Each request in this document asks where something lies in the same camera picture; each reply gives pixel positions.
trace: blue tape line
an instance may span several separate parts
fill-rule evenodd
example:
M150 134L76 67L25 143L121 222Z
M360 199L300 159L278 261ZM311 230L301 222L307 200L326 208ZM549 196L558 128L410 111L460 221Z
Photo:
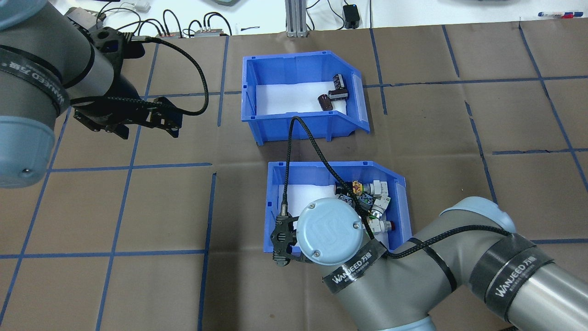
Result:
M26 232L25 240L22 243L21 253L18 256L18 261L16 263L16 267L14 268L14 272L12 274L12 279L10 281L10 286L8 286L8 292L6 293L6 297L4 298L4 303L2 304L2 310L0 311L0 326L2 325L2 321L4 320L4 314L6 313L6 309L8 308L8 302L10 301L10 296L12 295L12 290L14 289L14 284L16 283L16 278L18 277L18 272L21 269L22 259L24 258L26 247L29 244L29 239L31 238L31 233L33 231L33 226L35 225L36 217L39 214L39 208L41 207L41 201L43 200L43 196L45 195L45 190L47 189L47 182L49 181L49 176L51 175L51 169L53 169L53 165L55 164L55 159L57 158L57 153L59 151L59 147L61 146L61 141L64 138L65 127L68 124L69 115L71 113L72 108L69 107L67 113L65 114L64 124L61 127L61 131L59 132L59 138L57 139L57 143L55 145L55 150L53 151L53 156L51 157L51 162L49 162L48 172L45 175L45 179L43 181L43 186L41 187L41 192L39 193L39 198L37 199L35 205L35 211L33 212L33 216L31 217L31 223L29 224L29 229Z
M568 148L570 149L570 152L572 154L572 158L574 159L574 163L576 163L576 168L578 169L578 173L580 174L580 178L582 179L582 183L584 184L584 189L586 191L588 191L588 180L586 180L586 175L584 174L584 169L582 169L582 165L580 164L580 160L578 160L578 156L576 155L574 147L572 146L572 142L570 141L570 138L567 135L566 129L563 127L563 123L562 123L561 119L559 118L559 115L557 114L557 109L555 108L555 104L553 103L553 100L549 96L547 86L545 85L545 80L541 76L541 71L539 71L539 66L537 65L537 62L535 61L535 57L533 56L533 53L531 52L531 48L529 47L529 43L527 42L527 38L524 36L523 28L520 26L520 24L519 24L519 32L520 32L521 38L523 39L524 47L525 47L525 49L527 49L527 53L529 54L529 58L531 59L531 62L533 63L533 68L535 68L535 71L537 72L537 76L539 77L539 81L541 82L541 86L543 87L543 92L545 92L545 96L547 97L547 100L549 100L549 104L551 105L552 113L553 113L553 116L555 117L555 120L557 121L557 125L559 126L559 130L562 132L563 138L566 140L566 144L567 144Z
M155 62L157 61L157 54L159 50L159 44L155 45L155 51L153 52L153 61L151 61L151 70L149 72L149 79L147 79L147 87L145 88L145 97L143 100L147 100L147 95L149 95L149 89L151 89L151 81L153 80L153 72L155 70ZM129 169L126 175L126 182L125 182L125 189L122 193L122 201L121 201L121 209L118 213L118 219L116 221L116 229L114 232L114 237L112 239L112 248L110 252L110 258L108 259L108 267L106 269L106 278L104 280L104 287L102 288L102 298L100 299L100 308L98 310L98 318L96 319L96 331L100 331L100 327L102 326L102 315L104 314L104 304L106 303L106 294L108 292L108 284L110 283L110 276L112 273L112 263L114 262L115 251L116 251L116 244L118 241L118 235L121 230L121 223L122 223L122 216L125 211L125 204L126 204L126 196L129 192L129 186L131 184L131 176L133 173L133 165L135 164L135 156L137 154L137 146L139 145L139 137L141 136L141 126L137 128L137 133L135 135L135 143L133 145L133 152L131 154L131 160L129 162Z
M372 39L373 56L376 60L377 69L377 80L380 83L380 97L382 98L382 108L384 109L384 115L388 115L388 107L386 106L386 95L384 94L384 88L382 87L382 68L380 67L380 58L377 55L376 37L373 34L373 29L370 28L369 35Z
M565 76L565 77L543 77L543 78L501 78L496 80L466 80L466 81L435 81L435 82L410 82L410 83L395 83L395 84L369 84L364 85L364 88L376 87L401 87L409 85L452 85L452 84L483 84L493 82L537 82L541 79L549 80L584 80L588 76Z
M216 126L220 127L221 126L221 121L222 121L222 102L224 99L224 94L225 94L225 76L226 76L226 59L227 59L227 55L229 53L229 36L225 37L225 54L223 55L223 60L222 60L222 76L220 78L220 99L219 99L219 114L218 114L218 119L216 120Z
M380 67L380 58L377 55L377 46L376 46L376 37L373 35L373 29L370 28L369 35L372 39L372 48L373 48L373 56L376 59L376 69L377 69L377 80L382 85L382 70Z
M550 154L550 153L569 153L569 149L565 150L528 150L528 151L496 151L492 155L516 155L516 154Z
M115 256L160 256L160 255L199 255L205 254L204 249L192 250L149 250L149 251L116 251ZM23 259L58 259L63 257L109 257L111 252L99 251L95 253L38 253L24 254ZM0 260L18 259L19 254L2 254Z
M80 173L84 171L112 171L112 170L129 170L129 167L96 167L96 168L62 168L52 169L52 173Z
M208 167L212 166L212 163L170 163L170 164L145 164L145 165L133 165L133 169L156 169L156 168L182 168L182 167ZM113 170L129 170L129 166L126 167L96 167L96 168L62 168L52 169L52 173L80 173L86 171L113 171Z
M532 240L534 244L545 245L545 244L588 244L588 238L578 239L539 239Z
M451 47L451 41L449 40L449 35L447 34L447 29L445 28L445 24L441 25L443 29L443 35L445 35L445 41L447 42L447 47L449 48L449 55L451 55L451 61L453 62L453 68L455 69L455 74L459 78L459 68L457 67L457 61L455 61L455 55L453 54L453 48Z
M137 153L137 146L139 144L140 134L141 134L141 127L138 127L137 133L135 135L135 144L133 146L133 153L131 154L131 162L130 162L130 166L129 166L129 171L126 175L125 189L122 193L121 208L118 212L118 219L116 221L116 229L114 231L114 238L112 239L112 248L111 248L111 252L109 254L110 258L108 259L108 268L106 269L106 279L104 281L104 287L102 288L102 298L100 301L100 308L98 310L98 319L96 321L96 331L99 331L100 327L102 325L102 315L104 314L104 305L106 303L106 294L108 292L108 284L110 283L110 276L112 273L112 264L114 262L116 244L118 243L118 236L119 236L119 233L121 230L122 216L125 212L126 197L129 193L129 186L131 185L131 177L133 174L133 163L135 162L135 156Z
M220 92L208 92L208 95L220 95ZM203 97L203 92L198 93L176 93L176 94L152 94L149 98L179 98L179 97Z
M585 80L588 76L562 76L562 77L543 77L546 81L558 81L558 80Z
M204 253L204 262L202 266L202 280L200 283L200 301L198 306L198 331L202 331L202 319L204 317L204 295L206 292L206 275L208 273L208 256L211 249L211 231L212 231L212 209L215 202L216 190L216 173L212 174L211 197L208 203L208 227L206 228L206 244Z
M55 259L60 257L108 257L110 253L41 253L41 254L25 254L25 259Z
M482 150L482 142L480 141L480 135L477 132L476 122L474 122L472 108L470 104L466 103L467 114L470 116L470 123L472 125L472 130L474 131L474 135L476 136L476 143L478 145L478 151L480 152L480 157L482 158L482 163L484 164L484 172L486 173L486 180L488 181L488 187L490 188L490 194L492 195L492 201L494 203L498 203L496 199L496 192L494 191L494 185L492 184L492 178L490 176L490 171L488 170L488 162L486 161L486 157L484 156L484 151Z
M147 86L145 87L145 94L149 95L151 89L151 81L153 80L153 72L155 70L155 61L157 60L157 53L159 51L159 44L155 44L155 50L153 51L153 60L151 61L151 70L149 72L149 78L147 79Z
M151 251L117 251L115 256L160 256L160 255L196 255L205 254L204 249L192 250L151 250Z
M187 167L208 167L212 163L174 163L174 164L147 164L147 165L133 165L133 169L155 169L155 168L187 168Z

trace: light blue end cap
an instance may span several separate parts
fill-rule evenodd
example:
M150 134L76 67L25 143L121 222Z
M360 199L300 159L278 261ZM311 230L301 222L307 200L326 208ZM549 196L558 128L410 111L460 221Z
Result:
M437 331L437 328L431 320L431 316L427 316L422 320L418 320L414 323L393 327L391 329L381 331Z
M0 31L26 21L46 4L47 0L0 0Z
M0 187L26 187L41 180L54 143L55 134L47 125L0 116Z
M302 253L314 263L341 264L351 259L362 244L361 219L342 200L318 199L298 217L296 238Z
M501 211L494 202L482 197L468 197L458 202L455 206L443 210L441 214L449 210L467 210L478 213L493 220L501 228L508 232L516 232L515 224L510 216Z

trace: electronic component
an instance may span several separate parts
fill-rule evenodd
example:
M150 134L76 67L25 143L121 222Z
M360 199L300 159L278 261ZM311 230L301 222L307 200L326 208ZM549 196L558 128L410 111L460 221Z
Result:
M363 184L362 184L362 183L360 183L359 181L357 181L357 180L354 180L354 181L351 183L351 187L352 187L353 193L354 193L356 196L361 196L361 195L363 194Z
M342 74L336 74L335 76L333 76L333 84L335 85L336 90L341 90L341 89L346 88Z
M345 18L344 27L346 29L355 29L359 27L359 11L356 5L343 6L343 17Z
M322 110L333 110L333 104L331 103L328 95L321 94L318 100Z
M378 219L368 219L370 229L374 234L388 232L394 230L394 224L390 221L382 221Z
M331 101L344 100L349 98L349 91L346 88L341 88L339 90L329 91L328 96Z
M384 214L386 213L386 209L388 208L389 204L389 196L383 196L379 199L376 199L373 202L372 209L369 212L370 216L375 217L376 219L381 219L382 216L384 216Z
M347 202L347 204L350 205L351 207L355 207L353 205L353 199L346 196L345 194L338 194L337 199Z
M363 193L358 197L359 207L361 207L365 211L370 211L374 204L374 199L368 193Z

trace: black tape band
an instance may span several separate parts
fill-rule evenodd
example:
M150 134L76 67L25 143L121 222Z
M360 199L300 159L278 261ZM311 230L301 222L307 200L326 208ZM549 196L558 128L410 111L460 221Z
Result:
M96 53L94 53L94 46L92 46L90 44L90 59L88 60L88 64L86 64L86 67L83 69L82 72L80 72L79 75L77 75L74 79L70 80L69 82L64 84L65 88L70 88L72 86L74 86L75 84L81 82L90 72L90 70L92 69L92 67L94 66L94 59L96 58Z
M423 243L421 240L414 237L410 238L408 241L415 245ZM455 275L453 274L447 263L445 263L445 261L439 256L439 254L437 254L437 252L431 247L424 247L423 250L425 251L425 253L427 253L427 255L431 257L431 259L433 259L439 265L441 270L443 270L445 277L447 277L447 280L449 281L449 285L451 285L451 292L454 292L457 289L457 280L455 280Z
M56 117L69 107L69 95L61 82L40 64L0 48L0 71L18 77L45 93L54 104Z
M376 239L370 240L349 261L323 277L323 282L331 293L339 293L339 291L361 278L366 270L382 257L386 250L386 247Z
M515 255L533 246L535 244L517 233L512 233L492 245L472 270L469 279L472 293L484 301L490 282L496 273Z
M537 247L531 247L514 256L497 274L486 292L486 306L498 316L508 320L510 304L523 284L539 268L553 259Z
M45 67L45 69L49 70L52 74L54 74L57 77L59 82L63 82L63 78L61 77L61 73L59 72L59 70L57 70L57 68L55 68L51 63L36 56L35 54L29 53L27 51L23 51L22 49L6 46L6 45L0 45L0 48L3 48L7 51L11 51L15 54L18 54L24 58L27 58L27 59L33 61L36 64L39 64L39 65Z

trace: table surface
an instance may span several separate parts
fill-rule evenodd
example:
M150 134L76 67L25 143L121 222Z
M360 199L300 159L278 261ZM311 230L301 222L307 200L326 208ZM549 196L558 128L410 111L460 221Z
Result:
M240 120L251 55L329 49L362 73L371 133L318 144L404 176L414 233L486 197L588 280L586 35L573 19L173 39L211 92L179 138L132 126L121 140L68 111L45 179L0 190L0 329L356 329L316 266L262 253L268 162L287 144L257 146ZM149 98L203 103L195 69L164 46L123 74ZM308 140L293 161L318 161ZM439 330L507 326L466 287L430 314Z

